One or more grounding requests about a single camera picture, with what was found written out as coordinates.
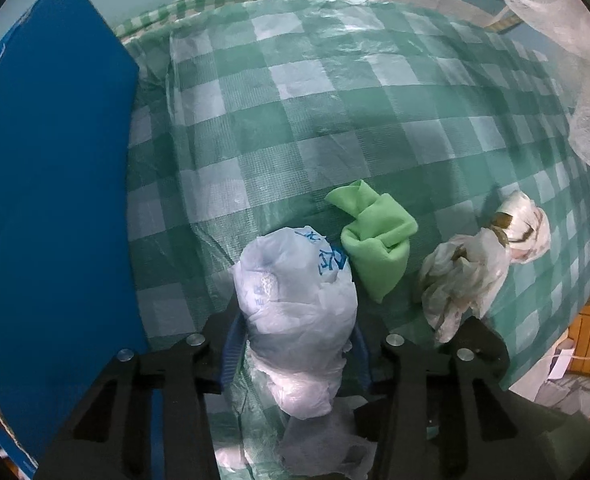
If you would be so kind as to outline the white plastic bag blue print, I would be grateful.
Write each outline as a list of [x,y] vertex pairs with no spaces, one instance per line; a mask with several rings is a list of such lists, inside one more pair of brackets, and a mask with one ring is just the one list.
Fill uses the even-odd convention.
[[357,318],[348,257],[310,226],[283,228],[252,240],[232,278],[275,403],[300,420],[329,414]]

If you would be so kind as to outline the white crumpled tissue cloth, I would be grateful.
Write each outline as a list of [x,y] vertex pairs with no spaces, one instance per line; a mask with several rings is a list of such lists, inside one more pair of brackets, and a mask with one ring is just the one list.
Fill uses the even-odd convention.
[[290,419],[285,425],[268,414],[248,434],[232,414],[216,415],[216,463],[223,479],[307,479],[338,474],[365,479],[376,444],[358,436],[353,412],[367,400],[337,398],[330,414]]

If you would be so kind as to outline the bright green folded cloth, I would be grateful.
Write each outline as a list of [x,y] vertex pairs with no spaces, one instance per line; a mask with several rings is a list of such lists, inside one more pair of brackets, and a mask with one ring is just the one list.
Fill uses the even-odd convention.
[[406,273],[417,220],[391,194],[376,192],[364,180],[335,188],[325,200],[353,218],[342,229],[341,243],[369,297],[382,304]]

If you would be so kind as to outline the black sock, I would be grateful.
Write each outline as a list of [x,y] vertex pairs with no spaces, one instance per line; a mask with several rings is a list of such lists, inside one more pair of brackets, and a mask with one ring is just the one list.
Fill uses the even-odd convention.
[[435,348],[415,344],[405,336],[391,332],[376,315],[360,313],[357,324],[370,353],[371,385],[365,391],[369,402],[353,414],[357,434],[371,442],[380,440],[399,378],[412,367],[421,370],[421,377],[426,380],[425,399],[431,425],[438,420],[437,398],[451,358],[480,362],[483,370],[496,382],[504,378],[509,367],[504,341],[477,318],[468,318],[451,341]]

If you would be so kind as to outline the white patterned plastic bag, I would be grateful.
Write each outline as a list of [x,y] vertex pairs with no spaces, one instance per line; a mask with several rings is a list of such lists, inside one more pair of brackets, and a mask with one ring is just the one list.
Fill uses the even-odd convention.
[[513,264],[539,259],[550,249],[545,211],[521,191],[511,193],[488,226],[457,234],[422,262],[415,296],[421,302],[434,344],[455,337],[466,315],[484,318]]

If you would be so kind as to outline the blue cardboard box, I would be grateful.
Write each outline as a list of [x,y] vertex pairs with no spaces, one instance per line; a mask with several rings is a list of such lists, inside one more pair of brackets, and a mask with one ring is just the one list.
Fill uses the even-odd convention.
[[127,235],[138,66],[90,0],[0,41],[0,412],[45,453],[101,369],[143,351]]

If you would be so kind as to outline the green checked tablecloth near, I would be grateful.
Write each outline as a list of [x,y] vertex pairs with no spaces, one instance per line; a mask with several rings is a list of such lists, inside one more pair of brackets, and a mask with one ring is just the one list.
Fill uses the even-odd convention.
[[545,55],[429,10],[376,0],[257,0],[120,25],[138,64],[128,235],[156,349],[227,305],[255,237],[311,226],[337,240],[333,188],[365,181],[417,220],[405,277],[376,311],[417,344],[424,257],[523,191],[551,246],[512,266],[487,318],[524,376],[590,295],[590,193]]

